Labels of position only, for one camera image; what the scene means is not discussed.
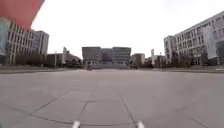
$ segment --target paved plaza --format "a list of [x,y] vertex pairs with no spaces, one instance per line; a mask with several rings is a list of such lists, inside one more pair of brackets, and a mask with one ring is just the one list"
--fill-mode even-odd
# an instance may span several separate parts
[[0,75],[2,128],[223,128],[224,75],[93,70]]

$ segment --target white sky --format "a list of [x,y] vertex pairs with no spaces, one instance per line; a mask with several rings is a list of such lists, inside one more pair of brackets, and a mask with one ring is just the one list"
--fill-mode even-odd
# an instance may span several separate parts
[[163,39],[224,10],[223,0],[45,0],[32,28],[50,34],[48,52],[63,46],[128,46],[164,53]]

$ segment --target red object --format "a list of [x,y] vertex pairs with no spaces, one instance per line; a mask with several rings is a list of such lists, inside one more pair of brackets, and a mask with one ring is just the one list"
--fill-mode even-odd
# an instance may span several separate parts
[[44,0],[0,0],[0,16],[30,29]]

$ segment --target distant building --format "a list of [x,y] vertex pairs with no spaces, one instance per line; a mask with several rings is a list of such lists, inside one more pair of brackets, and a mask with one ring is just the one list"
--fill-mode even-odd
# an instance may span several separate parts
[[84,64],[99,64],[101,61],[101,47],[82,47]]
[[102,48],[101,49],[102,62],[108,63],[113,61],[113,49],[112,48]]
[[167,62],[172,59],[172,51],[179,59],[183,56],[194,58],[194,64],[203,65],[203,56],[215,65],[224,62],[224,11],[214,15],[178,34],[164,39]]
[[132,65],[136,67],[142,67],[145,62],[145,54],[136,53],[131,56]]
[[113,62],[117,64],[129,64],[131,48],[113,47]]
[[34,38],[34,42],[35,45],[38,46],[36,47],[38,48],[38,53],[46,57],[48,50],[49,35],[43,31],[36,31],[34,35],[37,37]]
[[0,64],[16,64],[19,57],[39,54],[46,57],[49,35],[24,29],[0,17]]
[[79,63],[81,59],[73,54],[71,54],[69,51],[66,51],[66,55],[63,55],[64,53],[51,53],[47,54],[47,64],[49,66],[63,66],[68,63],[72,63],[75,61],[76,63]]
[[164,39],[164,50],[166,56],[166,63],[172,62],[173,54],[177,51],[176,38],[174,36],[168,36]]
[[130,60],[131,48],[128,47],[82,47],[83,61],[92,65],[102,62],[112,62],[115,64],[128,64]]

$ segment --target pole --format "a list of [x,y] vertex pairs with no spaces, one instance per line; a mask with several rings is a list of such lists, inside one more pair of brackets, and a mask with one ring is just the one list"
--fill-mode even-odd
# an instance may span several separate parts
[[54,67],[57,67],[57,51],[55,51],[55,56],[54,56]]

